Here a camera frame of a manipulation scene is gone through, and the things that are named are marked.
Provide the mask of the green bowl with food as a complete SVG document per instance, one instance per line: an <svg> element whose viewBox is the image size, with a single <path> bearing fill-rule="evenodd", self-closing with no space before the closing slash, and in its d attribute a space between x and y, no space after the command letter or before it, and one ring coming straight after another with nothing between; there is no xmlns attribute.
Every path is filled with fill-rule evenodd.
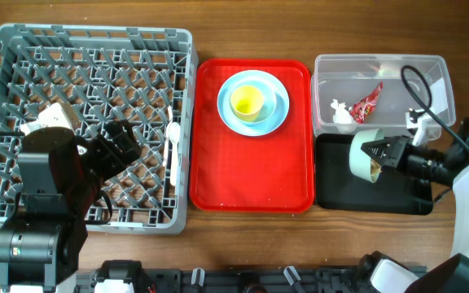
<svg viewBox="0 0 469 293"><path fill-rule="evenodd" d="M348 158L352 175L376 183L381 173L381 167L362 150L362 145L383 138L384 133L381 129L368 129L356 133L350 146Z"/></svg>

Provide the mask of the red snack wrapper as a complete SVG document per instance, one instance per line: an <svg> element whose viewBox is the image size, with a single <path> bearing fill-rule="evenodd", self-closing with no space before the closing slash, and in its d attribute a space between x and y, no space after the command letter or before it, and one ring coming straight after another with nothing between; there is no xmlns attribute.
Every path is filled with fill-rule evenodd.
<svg viewBox="0 0 469 293"><path fill-rule="evenodd" d="M358 124L363 124L366 118L376 109L379 95L383 88L384 83L381 81L369 95L349 108L350 116Z"/></svg>

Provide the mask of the white tissue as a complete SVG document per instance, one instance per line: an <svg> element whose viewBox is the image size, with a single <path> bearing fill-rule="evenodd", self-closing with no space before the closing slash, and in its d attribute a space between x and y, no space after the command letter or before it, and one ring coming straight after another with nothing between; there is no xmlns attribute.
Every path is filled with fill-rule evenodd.
<svg viewBox="0 0 469 293"><path fill-rule="evenodd" d="M346 103L340 103L337 99L333 99L331 108L335 110L333 115L333 123L340 133L351 133L357 127L357 122L349 113Z"/></svg>

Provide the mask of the white plastic spoon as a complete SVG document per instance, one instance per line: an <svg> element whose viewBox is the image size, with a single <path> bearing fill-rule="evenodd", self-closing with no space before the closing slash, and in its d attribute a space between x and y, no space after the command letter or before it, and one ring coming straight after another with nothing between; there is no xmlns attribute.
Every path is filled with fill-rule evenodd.
<svg viewBox="0 0 469 293"><path fill-rule="evenodd" d="M177 185L178 173L178 143L180 140L181 126L178 122L172 122L169 126L169 141L171 142L171 166L170 166L170 184Z"/></svg>

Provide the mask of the yellow plastic cup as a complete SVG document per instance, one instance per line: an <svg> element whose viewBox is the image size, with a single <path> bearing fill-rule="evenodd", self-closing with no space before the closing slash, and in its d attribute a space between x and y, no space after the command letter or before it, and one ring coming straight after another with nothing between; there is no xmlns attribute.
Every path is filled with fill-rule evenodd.
<svg viewBox="0 0 469 293"><path fill-rule="evenodd" d="M241 85L230 95L230 106L237 118L254 122L264 104L263 93L254 85Z"/></svg>

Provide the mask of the light blue bowl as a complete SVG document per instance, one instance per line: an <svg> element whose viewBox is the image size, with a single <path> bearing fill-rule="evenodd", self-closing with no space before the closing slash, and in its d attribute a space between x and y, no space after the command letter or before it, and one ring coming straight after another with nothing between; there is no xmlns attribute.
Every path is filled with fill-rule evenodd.
<svg viewBox="0 0 469 293"><path fill-rule="evenodd" d="M256 88L258 88L264 95L264 104L263 104L263 108L260 111L259 116L256 118L256 120L254 122L244 122L244 121L240 120L239 118L238 119L246 125L260 124L263 121L269 119L270 116L274 113L275 108L277 107L276 93L271 89L271 87L269 85L266 85L265 83L255 81L255 82L245 82L245 83L241 83L240 85L237 85L236 87L234 87L234 89L231 91L230 94L232 94L232 92L235 90L235 88L237 88L238 86L241 86L241 85L254 85Z"/></svg>

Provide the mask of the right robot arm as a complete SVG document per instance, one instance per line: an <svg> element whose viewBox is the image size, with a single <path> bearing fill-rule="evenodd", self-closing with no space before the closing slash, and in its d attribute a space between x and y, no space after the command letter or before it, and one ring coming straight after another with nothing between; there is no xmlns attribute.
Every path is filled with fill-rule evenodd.
<svg viewBox="0 0 469 293"><path fill-rule="evenodd" d="M371 164L384 172L397 171L448 186L455 197L454 240L451 257L418 277L403 265L382 256L370 274L379 292L469 292L469 117L454 135L446 153L414 144L406 136L385 137L381 130L354 136L349 156L358 166L357 177L370 181Z"/></svg>

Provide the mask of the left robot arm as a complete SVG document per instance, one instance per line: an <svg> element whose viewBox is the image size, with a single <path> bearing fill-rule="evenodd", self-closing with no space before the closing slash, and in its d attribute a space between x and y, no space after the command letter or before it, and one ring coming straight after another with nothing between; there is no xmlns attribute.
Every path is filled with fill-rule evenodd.
<svg viewBox="0 0 469 293"><path fill-rule="evenodd" d="M90 221L99 199L111 200L103 183L141 155L131 124L114 120L106 136L87 140L56 126L32 131L22 141L17 164L23 187L0 228L0 288L33 286L54 292L79 269Z"/></svg>

